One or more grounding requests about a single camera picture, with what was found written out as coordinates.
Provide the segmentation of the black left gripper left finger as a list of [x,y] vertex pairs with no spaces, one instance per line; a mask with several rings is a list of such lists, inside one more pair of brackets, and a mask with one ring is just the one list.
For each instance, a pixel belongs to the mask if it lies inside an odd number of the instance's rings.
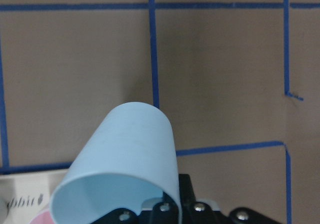
[[179,222],[179,208],[169,197],[157,197],[144,201],[140,214],[127,208],[117,208],[95,220],[94,223],[167,224]]

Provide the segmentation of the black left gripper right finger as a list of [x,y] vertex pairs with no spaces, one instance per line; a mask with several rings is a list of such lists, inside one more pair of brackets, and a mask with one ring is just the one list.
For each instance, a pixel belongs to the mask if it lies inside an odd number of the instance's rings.
[[278,223],[278,221],[247,207],[237,207],[224,215],[216,202],[196,199],[188,174],[179,174],[182,223]]

